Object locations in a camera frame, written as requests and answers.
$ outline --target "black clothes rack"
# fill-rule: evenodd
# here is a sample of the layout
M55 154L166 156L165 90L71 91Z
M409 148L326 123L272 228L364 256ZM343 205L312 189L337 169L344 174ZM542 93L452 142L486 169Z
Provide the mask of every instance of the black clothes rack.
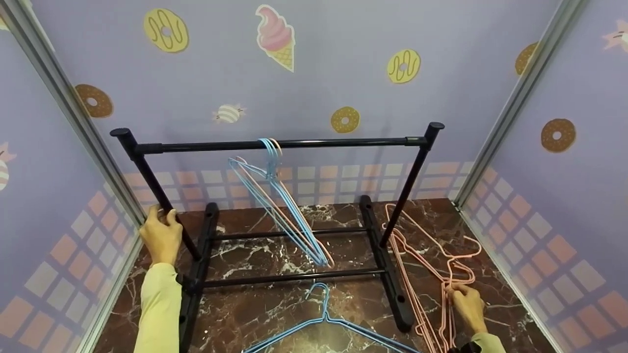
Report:
M349 276L363 276L378 274L386 296L390 303L392 315L397 328L402 332L409 332L414 324L414 316L406 295L399 284L397 270L388 254L387 242L392 233L408 195L416 181L419 170L425 162L428 152L434 144L438 132L445 128L440 122L431 122L422 137L405 138L379 138L379 139L318 139L318 140L286 140L278 141L281 148L313 148L313 147L358 147L358 146L415 146L419 147L416 159L410 169L408 179L401 190L399 200L391 215L386 230L382 234L380 225L377 222L371 203L371 198L367 195L360 197L360 212L362 214L363 227L335 228L315 230L314 235L320 234L340 234L340 233L366 233L369 238L371 250L377 267L364 269L350 269L343 271L327 271L317 273L284 274L279 276L235 278L227 280L207 281L207 272L211 258L212 247L218 241L231 241L236 239L257 239L265 237L287 236L284 232L267 233L245 233L218 235L216 226L218 224L219 209L216 203L210 202L205 208L203 226L201 234L195 245L188 232L183 229L183 243L190 251L193 262L188 276L178 274L177 281L183 288L181 299L181 314L179 316L179 350L187 352L192 341L192 333L203 289L216 288L235 285L255 285L259 283L274 283L280 281L299 280L319 280L322 278L338 278ZM142 177L146 180L148 187L154 193L161 208L165 212L172 209L172 204L161 188L153 171L146 162L146 155L155 155L168 152L190 152L190 151L226 151L235 149L263 149L264 145L260 141L243 142L216 142L216 143L142 143L138 144L127 128L114 129L110 135L117 138L122 147L129 155L131 161L135 163Z

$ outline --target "horizontal rail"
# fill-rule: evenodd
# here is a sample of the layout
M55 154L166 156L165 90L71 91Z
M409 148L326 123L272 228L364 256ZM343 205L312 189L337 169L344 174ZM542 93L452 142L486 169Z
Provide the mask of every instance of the horizontal rail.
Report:
M426 146L428 144L427 140L422 136L375 139L291 139L277 142L279 143L281 148ZM135 147L135 153L139 155L156 155L169 152L234 151L238 149L242 150L264 148L266 147L261 141L209 143L141 143Z
M342 233L359 233L366 232L364 227L354 228L331 228L331 229L315 229L312 231L315 236L323 234L342 234ZM272 237L287 237L285 232L267 232L267 233L236 233L236 234L223 234L221 236L214 236L212 240L239 240L239 239L257 239L257 238L272 238Z
M256 285L260 283L274 283L274 282L287 282L287 281L301 281L301 280L319 280L321 278L333 278L333 277L349 277L349 276L365 276L368 274L381 274L386 270L379 268L361 268L361 269L346 269L343 271L329 271L319 273L295 273L295 274L283 274L279 276L267 276L267 277L251 277L251 278L233 278L230 280L216 280L203 282L203 288L218 288L226 286L239 286L239 285Z

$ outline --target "marble floor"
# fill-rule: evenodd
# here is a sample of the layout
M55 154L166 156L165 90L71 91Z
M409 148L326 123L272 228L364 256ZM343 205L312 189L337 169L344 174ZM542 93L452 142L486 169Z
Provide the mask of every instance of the marble floor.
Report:
M384 204L374 204L376 215L384 221ZM314 229L360 226L357 204L317 205L304 207L304 215ZM452 254L471 253L475 245L463 239L473 237L471 231L446 199L408 202L405 211L428 232L439 239ZM191 236L200 231L201 212L181 215L181 221ZM445 260L436 256L433 243L420 236L407 222L399 223L408 241L439 270L446 270ZM236 232L265 232L273 230L273 222L262 209L221 211L219 229L226 234ZM336 261L335 269L374 267L365 236L344 234L322 236ZM440 282L424 267L404 257L410 280L420 292L420 300L435 327L440 324ZM178 269L186 271L190 258L181 252ZM490 303L486 309L489 331L501 338L508 353L553 352L550 343L531 320L506 281L486 253L463 261L472 268L477 281L473 285L482 298ZM143 251L126 286L113 309L94 352L132 352L138 332L139 291L150 259ZM285 238L253 241L221 242L215 246L208 278L225 279L309 272L314 266ZM390 313L386 295L379 278L367 276L344 280L328 280L331 287L329 310L331 316L343 317L363 327L413 345L427 352L421 337L401 334ZM309 318L320 316L322 294L315 291L308 300L304 295L310 281L273 285L235 286L205 290L200 315L190 352L240 353L252 344L294 326ZM457 342L466 342L468 332L460 327ZM388 352L362 336L336 325L318 324L307 327L265 350L284 352Z

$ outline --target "hand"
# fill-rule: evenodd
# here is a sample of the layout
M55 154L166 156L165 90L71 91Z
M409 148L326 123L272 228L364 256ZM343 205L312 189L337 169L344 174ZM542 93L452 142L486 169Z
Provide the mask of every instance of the hand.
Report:
M168 263L174 266L179 246L181 246L183 226L176 221L175 209L170 210L166 215L166 224L159 220L158 214L159 205L152 205L148 209L146 222L139 229L139 235L148 248L153 260L152 265Z
M445 288L447 297L474 334L488 332L484 322L484 301L480 292L460 283L452 283Z

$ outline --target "sleeve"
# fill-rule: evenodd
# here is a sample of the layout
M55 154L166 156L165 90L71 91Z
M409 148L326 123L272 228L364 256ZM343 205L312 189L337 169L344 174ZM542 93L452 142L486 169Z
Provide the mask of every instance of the sleeve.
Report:
M181 285L175 268L154 264L142 284L142 315L134 353L177 353L179 351L179 311Z
M506 353L499 337L491 335L487 332L481 332L473 335L473 337L471 337L471 341L475 342L482 348L482 353Z

